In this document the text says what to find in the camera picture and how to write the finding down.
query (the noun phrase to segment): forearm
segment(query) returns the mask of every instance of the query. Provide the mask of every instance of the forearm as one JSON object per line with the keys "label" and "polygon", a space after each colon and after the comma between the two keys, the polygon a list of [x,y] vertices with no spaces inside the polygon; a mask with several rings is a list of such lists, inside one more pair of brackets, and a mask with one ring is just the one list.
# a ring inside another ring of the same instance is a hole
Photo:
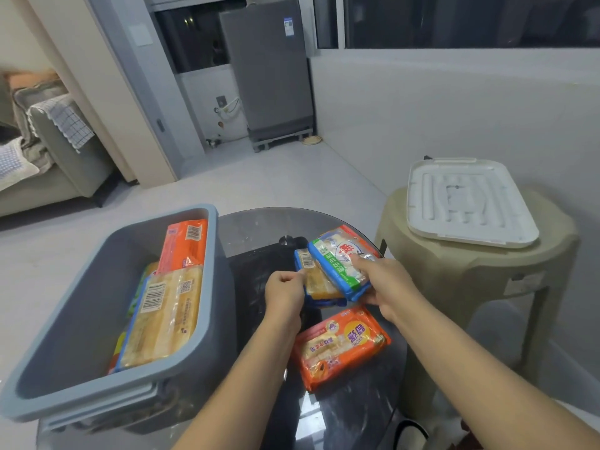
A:
{"label": "forearm", "polygon": [[600,434],[491,356],[421,297],[395,324],[486,450],[597,449]]}
{"label": "forearm", "polygon": [[265,317],[174,450],[257,449],[283,382],[294,332]]}

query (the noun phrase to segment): beige plastic stool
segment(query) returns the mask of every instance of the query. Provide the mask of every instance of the beige plastic stool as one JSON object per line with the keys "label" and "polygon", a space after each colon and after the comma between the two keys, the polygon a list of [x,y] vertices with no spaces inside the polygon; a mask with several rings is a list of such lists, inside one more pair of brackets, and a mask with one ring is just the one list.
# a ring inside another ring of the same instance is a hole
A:
{"label": "beige plastic stool", "polygon": [[[412,233],[406,221],[406,188],[387,200],[376,245],[389,249],[423,295],[461,328],[481,304],[533,293],[517,372],[536,384],[543,351],[559,310],[579,246],[574,221],[533,189],[521,194],[539,239],[521,249],[446,242]],[[409,350],[400,391],[400,409],[413,419],[427,417],[436,387]]]}

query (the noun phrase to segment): person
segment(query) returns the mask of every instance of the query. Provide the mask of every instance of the person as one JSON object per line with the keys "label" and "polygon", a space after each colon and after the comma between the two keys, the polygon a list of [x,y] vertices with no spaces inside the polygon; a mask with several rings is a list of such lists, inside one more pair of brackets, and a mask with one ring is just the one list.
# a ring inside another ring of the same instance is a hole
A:
{"label": "person", "polygon": [[[600,434],[508,369],[417,290],[393,259],[352,256],[379,306],[486,450],[600,449]],[[174,450],[260,447],[301,327],[304,272],[275,272],[265,288],[266,312],[222,384]]]}

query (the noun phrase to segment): hand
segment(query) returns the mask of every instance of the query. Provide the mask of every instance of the hand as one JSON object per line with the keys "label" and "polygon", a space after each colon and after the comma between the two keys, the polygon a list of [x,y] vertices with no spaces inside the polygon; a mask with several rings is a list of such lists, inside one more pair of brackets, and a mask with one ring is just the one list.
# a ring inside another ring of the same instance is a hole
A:
{"label": "hand", "polygon": [[274,272],[265,287],[265,318],[300,331],[300,311],[304,305],[305,272]]}
{"label": "hand", "polygon": [[397,260],[381,258],[372,261],[356,254],[350,258],[354,268],[366,274],[372,284],[372,289],[364,294],[361,301],[379,306],[382,316],[394,325],[398,326],[402,301],[415,298],[424,300],[406,269]]}

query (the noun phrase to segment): blue plastic storage box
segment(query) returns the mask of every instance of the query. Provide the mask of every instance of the blue plastic storage box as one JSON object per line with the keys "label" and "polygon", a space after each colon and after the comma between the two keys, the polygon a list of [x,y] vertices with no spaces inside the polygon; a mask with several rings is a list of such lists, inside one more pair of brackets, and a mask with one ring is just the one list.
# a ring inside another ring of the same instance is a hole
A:
{"label": "blue plastic storage box", "polygon": [[[144,267],[158,260],[169,224],[208,219],[196,330],[164,359],[106,375]],[[233,277],[218,237],[218,213],[201,204],[113,232],[83,267],[3,385],[0,413],[76,424],[91,432],[148,433],[192,418],[236,359]]]}

